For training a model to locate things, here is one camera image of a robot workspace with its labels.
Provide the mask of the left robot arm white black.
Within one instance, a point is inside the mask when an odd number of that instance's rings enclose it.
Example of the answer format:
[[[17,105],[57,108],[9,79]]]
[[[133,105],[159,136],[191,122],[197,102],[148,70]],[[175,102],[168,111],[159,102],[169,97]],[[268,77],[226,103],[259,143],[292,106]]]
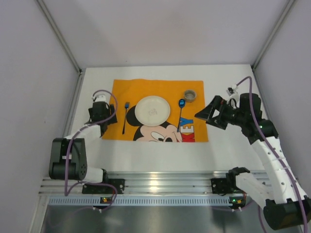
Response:
[[[102,138],[108,125],[117,123],[115,107],[105,101],[94,102],[88,109],[89,121],[78,132],[52,141],[49,177],[101,183],[106,180],[105,170],[87,164],[86,147]]]

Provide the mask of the blue metal fork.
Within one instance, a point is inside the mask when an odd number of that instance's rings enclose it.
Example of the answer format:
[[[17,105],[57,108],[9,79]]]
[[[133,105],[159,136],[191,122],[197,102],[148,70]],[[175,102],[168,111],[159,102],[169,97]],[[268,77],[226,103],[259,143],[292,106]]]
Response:
[[[127,116],[127,111],[128,111],[129,106],[130,106],[130,103],[129,103],[129,102],[126,102],[126,103],[125,103],[125,105],[124,105],[124,108],[125,108],[125,114],[124,114],[124,121],[123,121],[122,135],[124,135],[124,134],[125,134],[126,116]]]

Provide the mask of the cream round plate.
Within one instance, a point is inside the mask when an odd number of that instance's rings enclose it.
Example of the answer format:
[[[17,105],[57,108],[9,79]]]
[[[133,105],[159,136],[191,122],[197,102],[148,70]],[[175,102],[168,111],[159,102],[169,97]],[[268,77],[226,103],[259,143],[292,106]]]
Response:
[[[169,118],[170,113],[170,105],[160,96],[144,97],[135,107],[135,116],[138,122],[150,127],[164,123]]]

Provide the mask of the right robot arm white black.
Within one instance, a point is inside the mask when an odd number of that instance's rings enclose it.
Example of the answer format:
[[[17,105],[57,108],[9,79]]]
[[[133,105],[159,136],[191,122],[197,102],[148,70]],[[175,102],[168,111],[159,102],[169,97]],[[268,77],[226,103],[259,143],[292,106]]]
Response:
[[[274,124],[262,118],[261,99],[257,94],[241,94],[238,108],[221,96],[215,96],[195,117],[223,130],[228,124],[241,128],[258,155],[271,186],[264,185],[244,167],[229,170],[226,178],[231,189],[245,192],[257,203],[270,228],[307,226],[311,220],[311,199],[297,182],[282,153]]]

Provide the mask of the orange cartoon mouse placemat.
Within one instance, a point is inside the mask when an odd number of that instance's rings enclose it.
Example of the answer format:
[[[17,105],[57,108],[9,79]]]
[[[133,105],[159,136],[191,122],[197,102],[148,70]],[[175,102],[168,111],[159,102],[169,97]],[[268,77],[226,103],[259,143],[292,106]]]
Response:
[[[180,132],[177,132],[180,108],[178,102],[184,98],[184,91],[194,90],[194,102],[186,102],[182,109]],[[165,81],[165,80],[115,80],[110,100],[117,103],[117,123],[108,127],[104,139],[141,142],[207,142],[205,124],[194,115],[205,107],[203,81]],[[169,118],[161,125],[150,127],[142,125],[135,116],[136,104],[144,97],[160,96],[171,108]],[[126,116],[125,134],[122,135],[126,102],[130,103]]]

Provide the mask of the blue metal spoon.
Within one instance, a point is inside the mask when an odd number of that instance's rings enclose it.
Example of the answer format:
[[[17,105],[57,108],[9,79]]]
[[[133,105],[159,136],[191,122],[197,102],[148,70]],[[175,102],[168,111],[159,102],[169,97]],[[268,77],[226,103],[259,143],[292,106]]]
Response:
[[[178,102],[178,106],[180,108],[180,113],[179,113],[179,118],[178,118],[177,132],[180,132],[180,122],[181,122],[182,109],[185,107],[185,105],[186,105],[186,100],[180,99]]]

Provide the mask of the small grey ceramic cup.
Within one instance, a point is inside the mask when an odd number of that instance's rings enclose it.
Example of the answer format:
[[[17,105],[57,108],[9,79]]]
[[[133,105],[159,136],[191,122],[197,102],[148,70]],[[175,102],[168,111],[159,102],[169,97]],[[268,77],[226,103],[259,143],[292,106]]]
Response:
[[[184,100],[186,102],[194,102],[196,100],[197,94],[194,90],[186,90],[184,91]]]

